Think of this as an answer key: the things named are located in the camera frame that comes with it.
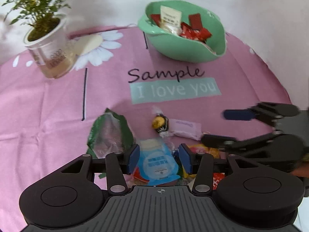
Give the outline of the blue jelly cup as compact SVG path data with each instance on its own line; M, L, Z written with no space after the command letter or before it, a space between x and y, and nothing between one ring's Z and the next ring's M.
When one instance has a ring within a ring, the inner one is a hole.
M138 169L149 186L157 186L177 181L179 166L168 146L161 138L139 141L140 157Z

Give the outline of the red korean snack packet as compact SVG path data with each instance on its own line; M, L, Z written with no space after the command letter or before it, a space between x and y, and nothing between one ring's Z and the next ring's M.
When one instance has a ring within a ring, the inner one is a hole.
M217 189L219 182L225 177L224 173L213 173L213 190Z

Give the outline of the green clear empty wrapper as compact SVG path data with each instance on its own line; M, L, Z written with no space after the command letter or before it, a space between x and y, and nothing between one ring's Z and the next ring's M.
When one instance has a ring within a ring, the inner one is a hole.
M87 139L87 154L103 159L110 153L126 152L135 143L127 119L106 108L92 125Z

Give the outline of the light pink snack packet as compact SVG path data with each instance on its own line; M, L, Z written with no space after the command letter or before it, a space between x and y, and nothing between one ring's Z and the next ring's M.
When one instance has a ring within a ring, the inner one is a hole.
M168 129L160 132L159 135L162 138L177 136L199 141L203 135L202 124L186 120L169 119Z

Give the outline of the gold foil candy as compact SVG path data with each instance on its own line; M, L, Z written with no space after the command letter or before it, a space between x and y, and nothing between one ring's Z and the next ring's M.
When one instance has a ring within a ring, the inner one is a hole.
M164 112L159 107L154 106L152 113L154 114L151 123L153 130L157 133L167 132L169 130L169 119L165 116Z

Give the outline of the pink printed tablecloth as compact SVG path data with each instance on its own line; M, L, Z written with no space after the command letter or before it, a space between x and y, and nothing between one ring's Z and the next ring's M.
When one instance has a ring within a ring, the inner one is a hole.
M247 139L269 127L226 121L223 110L290 102L268 66L231 34L224 56L187 63L161 55L138 28L95 32L103 44L59 79L45 78L28 52L1 65L1 231L25 227L22 191L84 154L106 109L125 116L137 139L156 136L154 107L168 118L200 123L204 132Z

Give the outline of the red glossy candy packet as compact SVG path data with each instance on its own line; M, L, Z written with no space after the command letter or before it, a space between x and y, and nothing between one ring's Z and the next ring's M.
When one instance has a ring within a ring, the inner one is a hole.
M181 29L182 32L180 36L186 39L205 42L212 37L212 34L206 28L203 28L202 30L193 30L190 25L184 22L181 23Z

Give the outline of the green plastic bowl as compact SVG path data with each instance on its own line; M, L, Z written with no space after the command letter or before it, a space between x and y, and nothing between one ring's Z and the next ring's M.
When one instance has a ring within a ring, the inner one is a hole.
M159 53L178 61L210 62L222 57L227 49L220 18L181 0L149 3L138 27Z

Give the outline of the red chocolate bar wrapper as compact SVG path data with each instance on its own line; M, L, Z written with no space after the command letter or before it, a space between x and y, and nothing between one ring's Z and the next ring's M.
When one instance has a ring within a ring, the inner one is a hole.
M191 14L188 16L190 26L193 30L202 30L203 24L200 13Z

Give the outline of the cream milk tea sachet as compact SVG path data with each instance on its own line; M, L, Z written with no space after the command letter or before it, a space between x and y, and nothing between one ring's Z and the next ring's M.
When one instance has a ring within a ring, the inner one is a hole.
M162 23L180 27L182 22L182 12L171 7L161 5L160 19Z

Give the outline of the potted green plant clear cup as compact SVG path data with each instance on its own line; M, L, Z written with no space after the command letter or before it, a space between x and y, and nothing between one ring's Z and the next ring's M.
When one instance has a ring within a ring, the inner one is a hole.
M59 11L70 8L69 0L6 0L19 15L10 21L30 26L23 42L47 78L60 78L75 64L76 53L66 35L67 17Z

